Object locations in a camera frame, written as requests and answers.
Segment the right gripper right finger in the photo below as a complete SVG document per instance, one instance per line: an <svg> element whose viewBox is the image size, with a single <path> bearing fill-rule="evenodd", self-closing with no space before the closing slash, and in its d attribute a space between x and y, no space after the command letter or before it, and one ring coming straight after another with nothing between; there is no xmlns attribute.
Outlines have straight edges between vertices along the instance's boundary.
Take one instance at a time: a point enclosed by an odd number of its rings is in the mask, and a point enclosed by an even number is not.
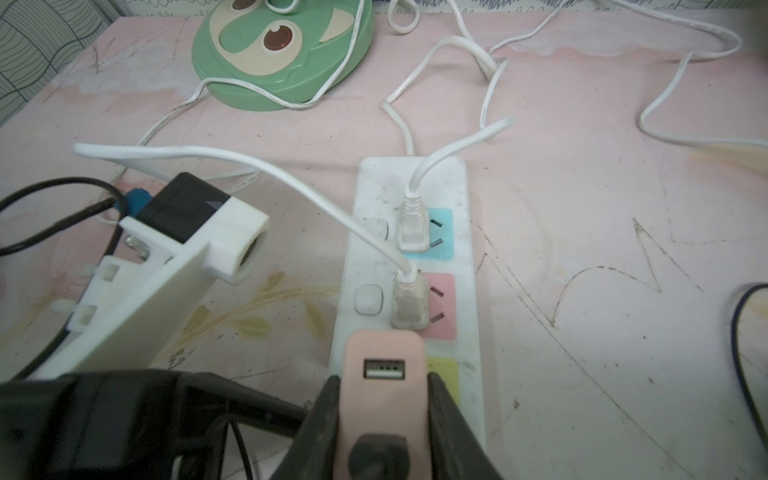
<svg viewBox="0 0 768 480"><path fill-rule="evenodd" d="M427 386L432 478L500 480L442 378L430 372Z"/></svg>

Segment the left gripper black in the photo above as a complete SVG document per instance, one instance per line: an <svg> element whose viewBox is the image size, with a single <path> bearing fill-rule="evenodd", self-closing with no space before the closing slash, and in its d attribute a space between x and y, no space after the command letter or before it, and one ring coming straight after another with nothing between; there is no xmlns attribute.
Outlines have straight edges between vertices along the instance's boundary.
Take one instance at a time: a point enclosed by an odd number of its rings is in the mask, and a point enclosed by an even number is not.
<svg viewBox="0 0 768 480"><path fill-rule="evenodd" d="M118 370L1 386L4 479L218 479L228 428L293 438L308 411L212 373Z"/></svg>

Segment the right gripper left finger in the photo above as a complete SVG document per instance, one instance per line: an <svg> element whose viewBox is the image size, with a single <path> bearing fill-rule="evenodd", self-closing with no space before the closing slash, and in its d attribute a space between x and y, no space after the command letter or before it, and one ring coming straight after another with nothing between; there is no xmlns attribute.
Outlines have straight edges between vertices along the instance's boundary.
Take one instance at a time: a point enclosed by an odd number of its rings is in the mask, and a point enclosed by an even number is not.
<svg viewBox="0 0 768 480"><path fill-rule="evenodd" d="M340 385L339 376L327 379L272 480L333 478Z"/></svg>

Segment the pink USB charger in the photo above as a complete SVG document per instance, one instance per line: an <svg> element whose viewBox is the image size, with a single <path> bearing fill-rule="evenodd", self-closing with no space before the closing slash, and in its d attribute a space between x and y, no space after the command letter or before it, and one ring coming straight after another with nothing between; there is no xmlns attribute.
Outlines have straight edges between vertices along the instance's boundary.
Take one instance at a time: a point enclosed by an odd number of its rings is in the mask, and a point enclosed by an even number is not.
<svg viewBox="0 0 768 480"><path fill-rule="evenodd" d="M392 479L430 479L426 350L407 330L360 330L346 341L340 382L335 479L351 479L387 452Z"/></svg>

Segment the white power strip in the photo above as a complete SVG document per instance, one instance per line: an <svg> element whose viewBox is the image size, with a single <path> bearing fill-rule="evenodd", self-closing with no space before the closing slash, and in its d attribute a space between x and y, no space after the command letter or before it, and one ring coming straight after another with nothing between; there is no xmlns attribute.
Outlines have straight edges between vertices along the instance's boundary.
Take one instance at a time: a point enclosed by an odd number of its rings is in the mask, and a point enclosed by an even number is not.
<svg viewBox="0 0 768 480"><path fill-rule="evenodd" d="M411 329L425 344L428 367L440 375L479 443L486 442L479 321L473 268L467 167L440 162L421 181L427 249L407 254L405 275L357 235L347 242L329 371L342 371L347 338L358 330Z"/></svg>

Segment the white plug of green fan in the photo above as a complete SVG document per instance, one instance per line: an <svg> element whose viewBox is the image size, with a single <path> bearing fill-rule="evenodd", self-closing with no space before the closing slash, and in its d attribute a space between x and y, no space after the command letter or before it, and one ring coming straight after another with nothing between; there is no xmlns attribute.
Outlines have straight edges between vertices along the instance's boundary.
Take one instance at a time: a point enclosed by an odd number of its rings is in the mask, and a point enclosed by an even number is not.
<svg viewBox="0 0 768 480"><path fill-rule="evenodd" d="M429 222L421 191L406 187L397 223L398 249L404 253L426 252L430 245Z"/></svg>

